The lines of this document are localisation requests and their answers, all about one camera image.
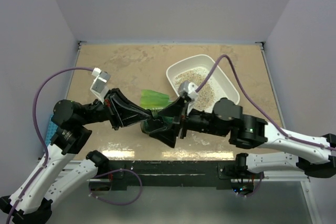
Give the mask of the green litter bag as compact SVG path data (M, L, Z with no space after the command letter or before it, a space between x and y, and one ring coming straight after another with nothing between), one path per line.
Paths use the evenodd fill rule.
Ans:
M173 102L170 96L164 93L156 92L153 90L141 90L140 107L151 110L153 116L156 116L158 112ZM163 125L169 125L172 123L173 118L162 117ZM149 134L153 129L149 126L148 122L141 123L141 130L145 134Z

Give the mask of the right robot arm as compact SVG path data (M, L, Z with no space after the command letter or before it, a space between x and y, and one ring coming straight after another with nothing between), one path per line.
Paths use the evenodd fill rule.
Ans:
M314 178L335 175L335 135L307 136L284 130L264 119L243 113L243 108L227 98L217 101L210 113L192 109L179 98L161 110L143 128L150 137L174 148L187 131L229 136L229 143L250 150L268 148L269 154L241 153L224 169L230 177L246 178L269 170L298 170Z

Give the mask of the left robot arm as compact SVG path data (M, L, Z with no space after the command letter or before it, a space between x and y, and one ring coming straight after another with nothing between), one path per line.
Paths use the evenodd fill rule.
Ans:
M109 121L118 130L153 118L152 112L128 100L119 89L112 89L102 101L80 104L61 100L54 107L52 122L57 125L45 154L26 181L10 196L1 197L1 210L7 223L46 223L52 209L86 180L103 178L109 160L99 151L91 151L73 171L58 180L59 173L88 141L92 131L87 124Z

